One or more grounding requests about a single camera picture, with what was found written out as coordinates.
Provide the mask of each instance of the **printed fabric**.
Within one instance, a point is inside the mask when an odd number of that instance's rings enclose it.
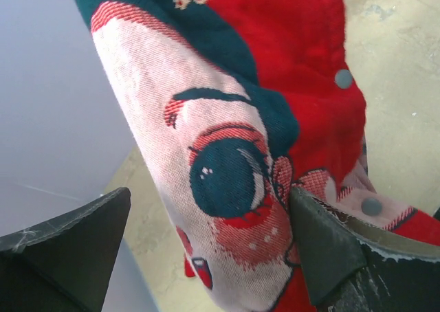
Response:
[[[366,176],[366,105],[345,63],[343,0],[76,3],[187,274],[225,311],[315,311],[288,215],[292,186],[440,245],[438,221],[377,195]]]

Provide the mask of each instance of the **gray snap button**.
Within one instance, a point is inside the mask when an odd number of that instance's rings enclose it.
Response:
[[[361,209],[367,216],[379,216],[382,212],[383,206],[379,200],[373,197],[368,197],[362,201]]]
[[[335,75],[335,83],[341,89],[348,89],[353,84],[353,76],[347,69],[341,69]]]

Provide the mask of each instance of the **gray floor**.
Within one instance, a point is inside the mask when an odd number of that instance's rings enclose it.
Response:
[[[440,207],[440,0],[346,0],[348,62],[368,101],[376,188]]]
[[[370,174],[379,192],[440,206],[440,0],[346,0],[348,62],[368,100]],[[128,186],[126,240],[163,312],[220,311],[183,273],[183,249],[139,151],[108,190]]]

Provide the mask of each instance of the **black plastic piece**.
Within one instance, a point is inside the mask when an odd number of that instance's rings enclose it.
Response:
[[[101,311],[129,210],[119,188],[1,237],[0,311]]]
[[[436,218],[436,220],[440,221],[440,208],[435,212],[434,218]]]
[[[314,304],[319,312],[440,311],[440,247],[373,227],[298,188],[291,192],[290,205],[311,301],[317,293],[325,293],[323,284],[329,293],[324,300]],[[336,244],[354,247],[354,242],[346,238],[347,232],[361,248],[366,266],[359,269],[357,263],[349,265],[348,270],[357,270],[345,277],[347,271],[343,269],[336,278],[345,279],[331,287],[332,281],[328,278],[334,276],[335,265],[336,269],[341,269],[341,260],[348,262],[345,254],[351,248],[336,253],[325,240],[337,240],[329,233],[342,234],[342,240]]]
[[[359,241],[320,204],[298,191],[291,217],[310,303],[321,304],[351,274],[366,266]]]

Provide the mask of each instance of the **cartoon eye print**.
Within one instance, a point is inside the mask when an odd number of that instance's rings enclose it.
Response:
[[[240,108],[232,120],[228,107],[237,107],[237,102]],[[212,122],[200,122],[190,113],[209,112],[209,107],[215,109],[207,118]],[[192,139],[184,130],[194,129],[187,124],[190,120],[201,128]],[[212,217],[215,240],[235,263],[243,267],[297,263],[286,207],[292,163],[288,157],[272,160],[267,138],[257,129],[261,119],[252,102],[243,94],[189,89],[171,98],[164,121],[181,142],[188,142],[188,180],[195,205]]]
[[[263,136],[249,124],[225,123],[202,133],[190,147],[190,185],[206,214],[243,222],[261,216],[268,189]]]

